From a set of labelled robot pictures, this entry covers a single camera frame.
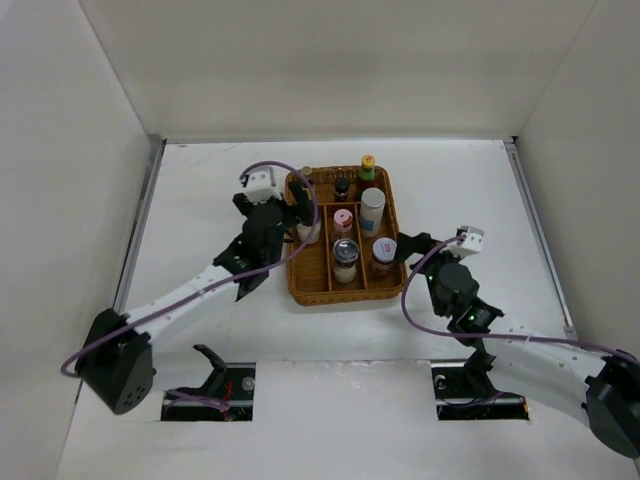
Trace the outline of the pink-lid spice jar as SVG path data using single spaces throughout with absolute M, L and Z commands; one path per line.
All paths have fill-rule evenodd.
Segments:
M 336 210 L 332 217 L 332 227 L 330 230 L 330 244 L 333 245 L 338 240 L 353 238 L 353 213 L 346 209 Z

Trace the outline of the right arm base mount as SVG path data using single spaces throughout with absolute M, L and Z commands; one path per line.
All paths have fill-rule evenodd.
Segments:
M 430 364 L 440 421 L 529 420 L 526 399 L 497 390 L 488 378 L 493 358 L 474 353 L 466 360 Z

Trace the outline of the tall silver-lid bead jar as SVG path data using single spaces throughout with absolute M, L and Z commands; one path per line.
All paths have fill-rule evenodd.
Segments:
M 363 191 L 360 202 L 359 225 L 365 237 L 375 237 L 380 230 L 386 196 L 382 190 L 371 187 Z

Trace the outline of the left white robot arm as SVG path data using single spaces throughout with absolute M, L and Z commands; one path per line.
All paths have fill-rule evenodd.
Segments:
M 246 183 L 233 202 L 244 216 L 241 232 L 193 279 L 172 292 L 124 313 L 112 308 L 93 320 L 80 351 L 61 371 L 81 379 L 115 415 L 137 407 L 151 392 L 161 344 L 200 321 L 233 291 L 240 301 L 287 262 L 285 236 L 298 223 L 315 227 L 318 202 L 306 178 L 289 184 L 287 202 L 273 187 Z

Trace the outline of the small dark-lid pepper shaker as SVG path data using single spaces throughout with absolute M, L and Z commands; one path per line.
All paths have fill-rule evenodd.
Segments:
M 334 200 L 346 202 L 348 200 L 350 181 L 345 177 L 338 177 L 334 182 Z

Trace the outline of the white-lid red-label jar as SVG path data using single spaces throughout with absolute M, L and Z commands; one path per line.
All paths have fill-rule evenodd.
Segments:
M 387 275 L 394 266 L 397 243 L 390 237 L 376 239 L 372 246 L 371 270 L 376 276 Z

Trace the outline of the yellow-cap brown sauce bottle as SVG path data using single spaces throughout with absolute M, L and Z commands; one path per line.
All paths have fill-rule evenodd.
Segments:
M 362 193 L 375 186 L 376 159 L 373 155 L 364 155 L 361 159 L 360 169 L 356 177 L 356 197 L 361 198 Z

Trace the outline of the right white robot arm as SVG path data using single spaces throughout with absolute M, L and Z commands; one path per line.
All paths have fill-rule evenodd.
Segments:
M 462 263 L 480 252 L 482 242 L 482 231 L 472 227 L 460 227 L 442 241 L 427 233 L 398 234 L 395 263 L 420 255 L 411 274 L 425 278 L 434 314 L 448 321 L 443 331 L 415 320 L 410 325 L 472 349 L 463 373 L 471 393 L 533 399 L 584 425 L 610 450 L 637 459 L 638 358 L 598 344 L 535 334 L 505 320 L 503 311 L 479 297 L 479 284 Z

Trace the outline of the black-stopper glass bottle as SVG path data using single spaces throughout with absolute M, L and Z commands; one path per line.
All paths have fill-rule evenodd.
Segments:
M 296 233 L 300 243 L 306 242 L 308 245 L 315 244 L 319 241 L 322 225 L 318 221 L 315 225 L 305 225 L 299 223 L 296 225 Z

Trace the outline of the brown wicker divided basket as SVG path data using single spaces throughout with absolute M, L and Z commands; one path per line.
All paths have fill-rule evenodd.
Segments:
M 365 237 L 359 225 L 360 201 L 356 197 L 357 166 L 313 167 L 312 181 L 318 199 L 321 235 L 317 243 L 305 247 L 287 264 L 289 293 L 302 306 L 384 300 L 401 293 L 407 280 L 406 266 L 395 264 L 385 276 L 371 270 L 373 237 Z M 334 200 L 334 182 L 338 177 L 350 181 L 348 200 Z M 332 217 L 336 210 L 346 208 L 354 215 L 353 240 L 360 248 L 353 281 L 342 284 L 334 279 L 333 252 L 330 244 Z

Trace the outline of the chrome-top glass shaker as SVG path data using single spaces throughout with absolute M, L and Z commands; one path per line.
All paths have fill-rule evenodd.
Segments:
M 359 260 L 360 248 L 356 241 L 350 238 L 337 240 L 332 247 L 333 252 L 333 276 L 342 284 L 353 281 L 356 277 L 356 263 Z

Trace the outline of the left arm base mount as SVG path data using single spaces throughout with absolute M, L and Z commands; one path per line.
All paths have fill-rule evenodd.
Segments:
M 249 422 L 253 420 L 257 364 L 228 363 L 204 344 L 193 349 L 207 361 L 205 373 L 191 373 L 189 382 L 164 393 L 160 420 L 164 422 Z

